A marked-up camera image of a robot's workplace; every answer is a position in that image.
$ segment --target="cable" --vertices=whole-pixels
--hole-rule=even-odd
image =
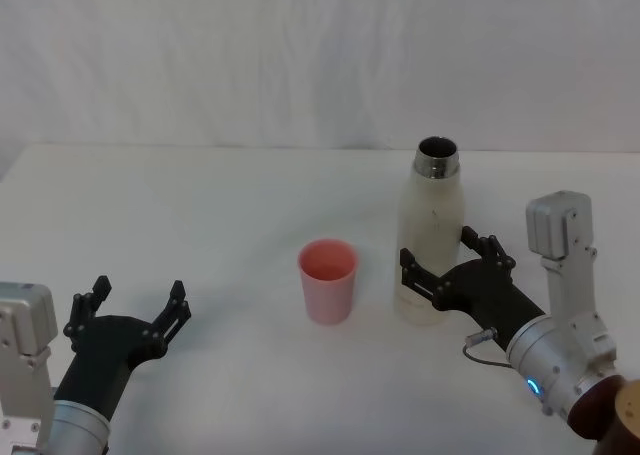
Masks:
[[[481,363],[482,365],[490,365],[492,367],[513,368],[509,363],[492,362],[491,360],[482,360],[481,358],[476,358],[469,353],[469,347],[467,347],[466,345],[462,347],[462,354],[472,362]]]

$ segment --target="white curtain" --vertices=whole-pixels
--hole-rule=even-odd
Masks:
[[[640,0],[0,0],[28,141],[640,150]]]

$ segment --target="white table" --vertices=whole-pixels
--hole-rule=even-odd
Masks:
[[[100,274],[103,314],[151,320],[174,279],[193,318],[168,355],[138,369],[111,453],[587,454],[541,414],[510,370],[462,357],[476,330],[454,313],[415,328],[391,308],[395,203],[412,154],[32,146],[0,183],[0,279],[48,285],[58,324]],[[640,377],[640,156],[463,153],[467,222],[496,233],[519,287],[548,307],[524,208],[565,188],[594,203],[599,311],[624,375]],[[295,259],[341,237],[362,258],[351,317],[305,317]],[[52,381],[71,361],[52,344]],[[500,357],[495,347],[484,356]]]

